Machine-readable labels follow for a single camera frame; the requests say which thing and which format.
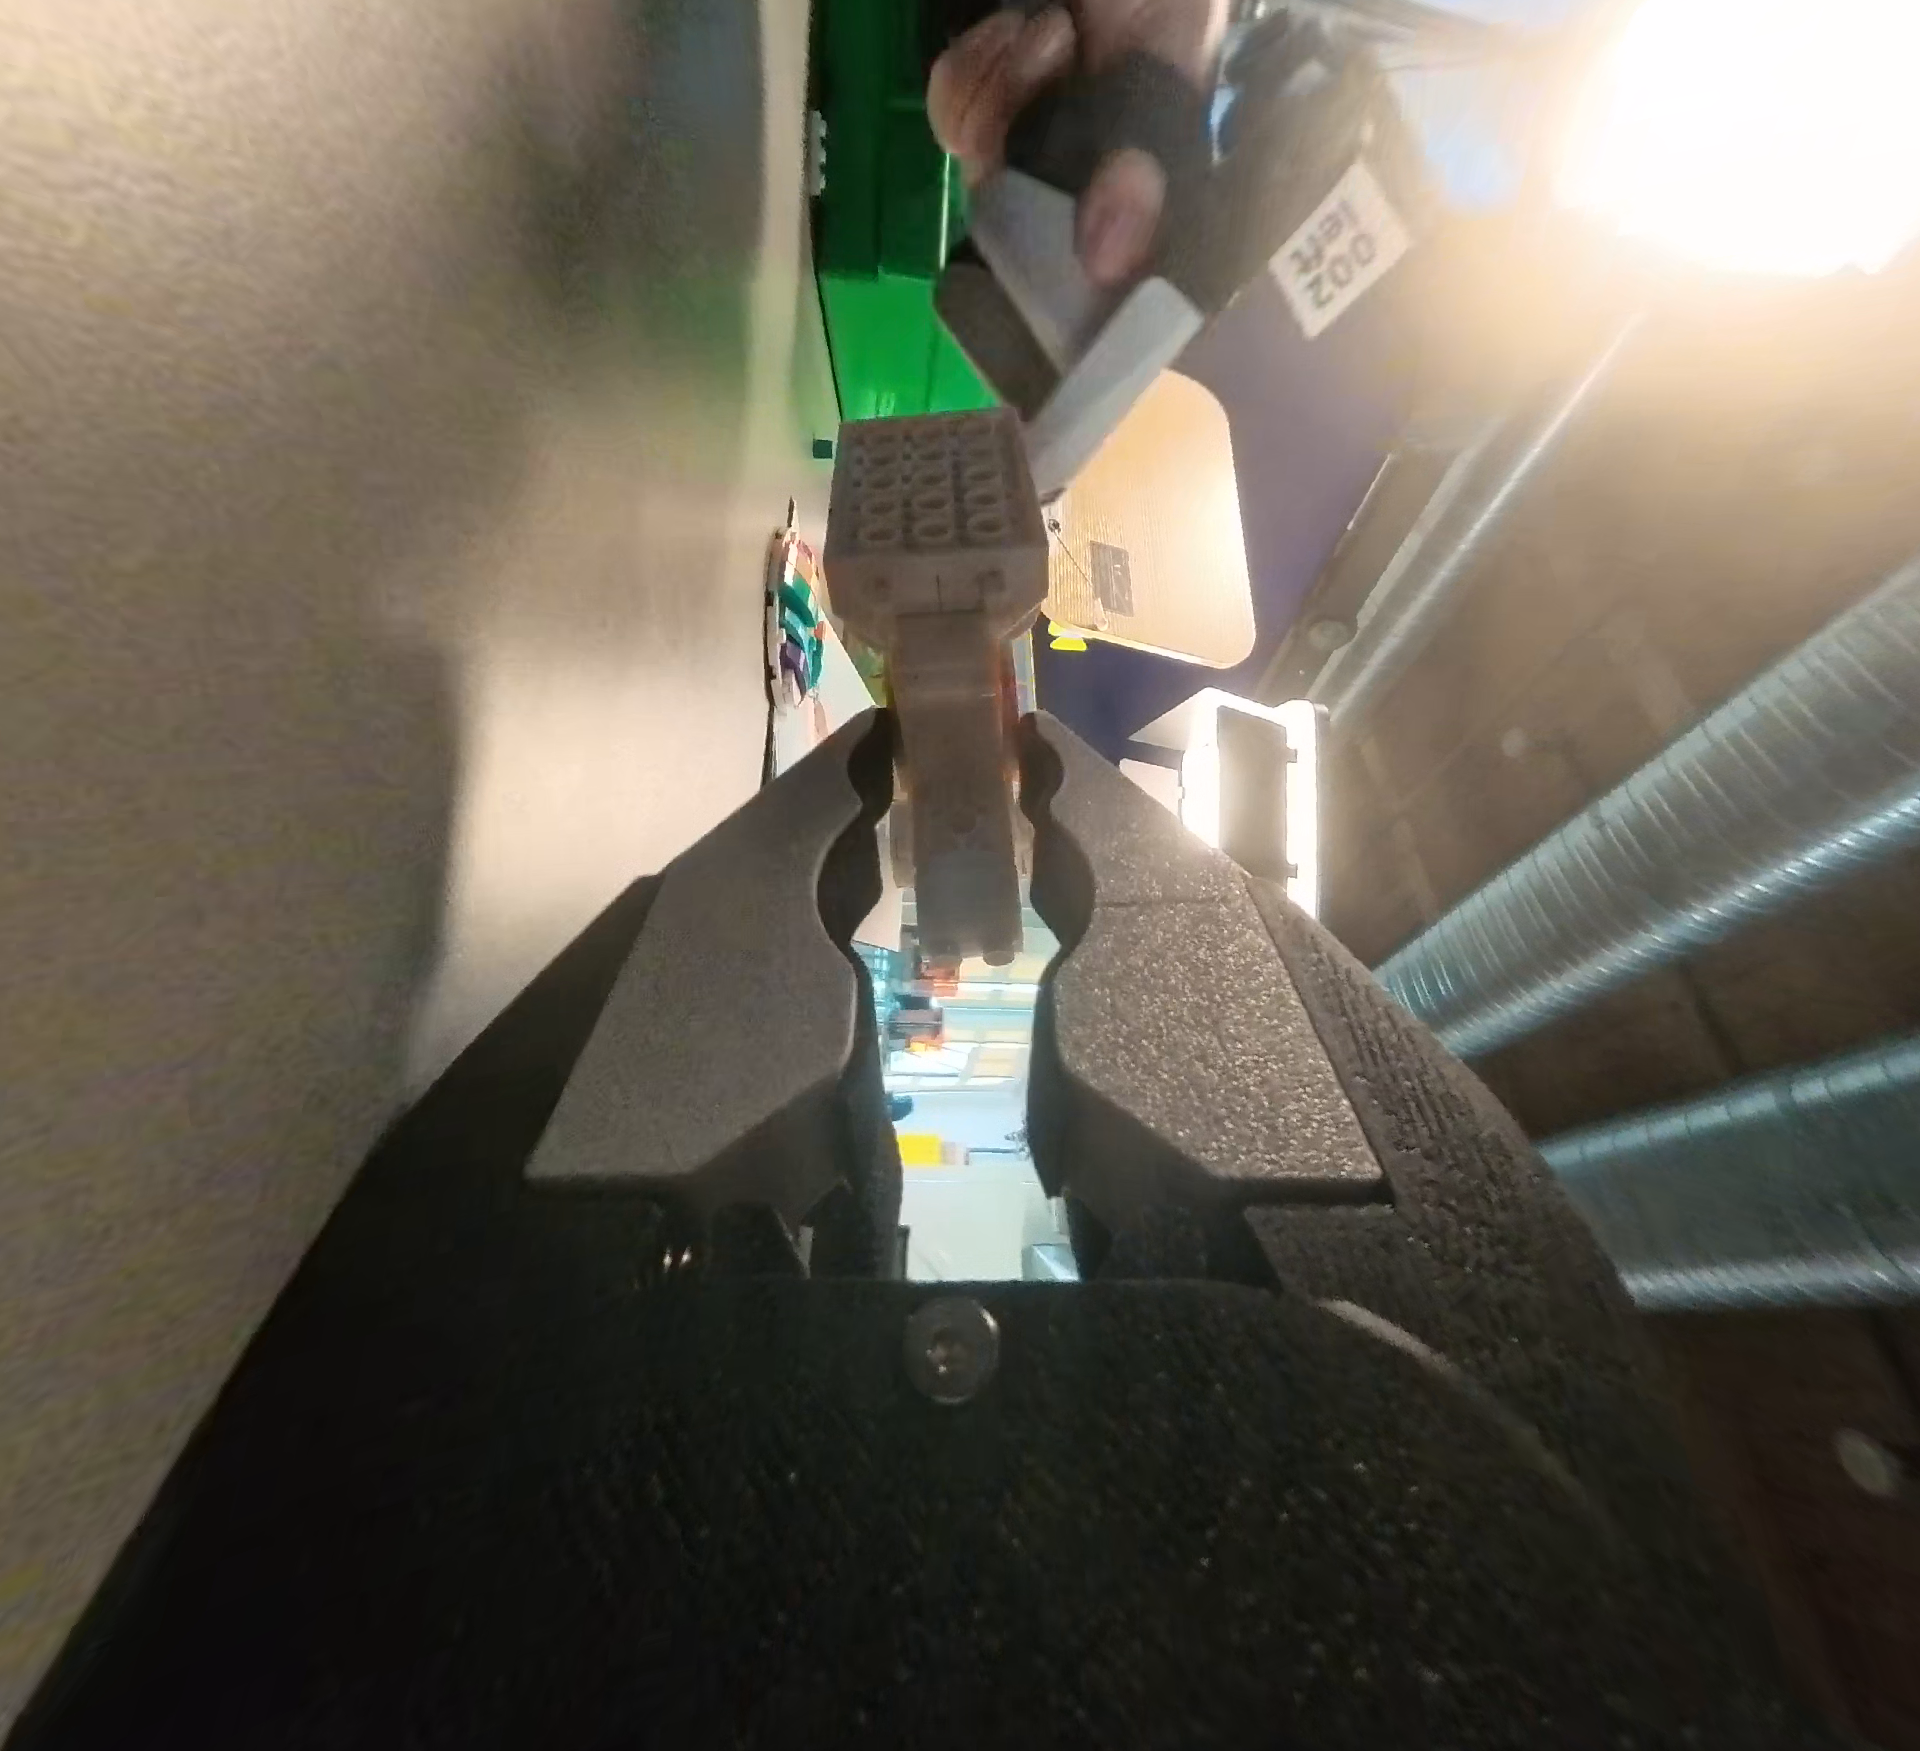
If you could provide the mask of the green plastic bin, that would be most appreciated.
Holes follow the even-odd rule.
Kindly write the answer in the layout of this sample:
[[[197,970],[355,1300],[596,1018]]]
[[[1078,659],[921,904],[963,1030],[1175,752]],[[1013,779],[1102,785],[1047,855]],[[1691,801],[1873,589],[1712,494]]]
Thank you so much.
[[[933,307],[966,206],[922,97],[921,0],[811,0],[811,257],[842,419],[994,399]]]

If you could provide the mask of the tan rounded panel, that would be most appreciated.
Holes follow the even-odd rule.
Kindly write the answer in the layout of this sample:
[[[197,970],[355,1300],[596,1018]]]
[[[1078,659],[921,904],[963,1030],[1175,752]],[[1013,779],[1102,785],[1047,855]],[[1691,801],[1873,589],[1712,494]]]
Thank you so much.
[[[1050,516],[1050,624],[1212,670],[1250,655],[1232,424],[1212,388],[1159,373]]]

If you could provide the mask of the pile of colourful lego pieces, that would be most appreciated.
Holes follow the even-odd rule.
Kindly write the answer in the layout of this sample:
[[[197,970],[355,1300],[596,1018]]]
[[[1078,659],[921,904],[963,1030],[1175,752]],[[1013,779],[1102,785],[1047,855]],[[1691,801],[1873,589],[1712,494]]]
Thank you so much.
[[[768,539],[761,583],[761,656],[768,705],[804,708],[823,682],[828,609],[811,543],[788,520]]]

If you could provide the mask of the bright ceiling lamp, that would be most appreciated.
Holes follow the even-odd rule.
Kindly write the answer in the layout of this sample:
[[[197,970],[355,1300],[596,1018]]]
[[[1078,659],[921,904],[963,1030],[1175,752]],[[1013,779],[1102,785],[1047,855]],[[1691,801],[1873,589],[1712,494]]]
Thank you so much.
[[[1728,276],[1885,272],[1916,244],[1916,0],[1637,0],[1551,198]]]

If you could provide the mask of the partly built lego model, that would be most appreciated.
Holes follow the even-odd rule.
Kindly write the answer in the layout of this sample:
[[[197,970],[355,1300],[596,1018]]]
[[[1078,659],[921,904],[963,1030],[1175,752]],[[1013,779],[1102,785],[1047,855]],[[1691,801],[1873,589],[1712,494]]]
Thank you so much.
[[[844,639],[879,662],[921,950],[1008,965],[1022,938],[1013,650],[1047,587],[1020,419],[848,422],[823,567]]]

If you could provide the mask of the thin metal conduit pipe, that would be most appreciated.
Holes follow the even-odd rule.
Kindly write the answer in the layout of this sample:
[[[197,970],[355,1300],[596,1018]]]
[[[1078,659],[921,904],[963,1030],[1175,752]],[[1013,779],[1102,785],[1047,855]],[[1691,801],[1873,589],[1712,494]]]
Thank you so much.
[[[1647,303],[1616,315],[1575,367],[1513,399],[1471,432],[1357,609],[1353,632],[1318,668],[1311,698],[1334,731],[1406,674],[1440,631],[1477,563],[1641,337]]]

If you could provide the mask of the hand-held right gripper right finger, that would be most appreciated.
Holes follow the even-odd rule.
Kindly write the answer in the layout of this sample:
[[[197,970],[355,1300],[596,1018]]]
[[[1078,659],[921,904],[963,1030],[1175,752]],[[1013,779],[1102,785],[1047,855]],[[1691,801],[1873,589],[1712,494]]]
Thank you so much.
[[[1083,1210],[1383,1203],[1250,876],[1046,712],[1020,808],[1056,940],[1025,1073],[1040,1184]]]

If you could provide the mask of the silver ribbed air duct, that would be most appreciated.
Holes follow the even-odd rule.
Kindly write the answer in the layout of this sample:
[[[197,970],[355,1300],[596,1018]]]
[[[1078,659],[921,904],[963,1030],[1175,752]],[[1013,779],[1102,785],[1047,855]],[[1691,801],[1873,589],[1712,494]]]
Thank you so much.
[[[1649,1311],[1916,1300],[1916,1037],[1540,1141]]]
[[[1916,846],[1916,563],[1376,970],[1463,1058]]]

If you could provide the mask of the white lit wall fixture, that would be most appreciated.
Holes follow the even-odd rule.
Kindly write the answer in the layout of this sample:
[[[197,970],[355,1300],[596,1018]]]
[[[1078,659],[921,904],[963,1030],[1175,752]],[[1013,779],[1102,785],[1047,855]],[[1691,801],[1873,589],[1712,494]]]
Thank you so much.
[[[1184,824],[1247,874],[1320,915],[1320,746],[1326,714],[1227,690],[1189,700],[1177,765]]]

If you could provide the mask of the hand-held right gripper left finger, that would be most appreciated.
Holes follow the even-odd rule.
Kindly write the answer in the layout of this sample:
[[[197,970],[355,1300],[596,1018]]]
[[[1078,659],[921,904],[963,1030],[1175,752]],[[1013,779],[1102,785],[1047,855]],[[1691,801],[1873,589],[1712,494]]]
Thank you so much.
[[[894,721],[865,708],[661,874],[526,1175],[706,1217],[898,1212],[871,976]]]

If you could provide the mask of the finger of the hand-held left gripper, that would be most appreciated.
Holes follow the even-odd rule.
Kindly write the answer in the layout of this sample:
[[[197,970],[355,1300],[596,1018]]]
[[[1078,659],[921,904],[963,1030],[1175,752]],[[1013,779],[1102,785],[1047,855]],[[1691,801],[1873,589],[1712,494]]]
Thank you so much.
[[[1001,169],[972,188],[966,234],[933,277],[933,313],[999,403],[1032,419],[1134,286],[1097,286],[1078,202]]]
[[[1022,424],[1040,501],[1058,501],[1203,323],[1177,283],[1139,277]]]

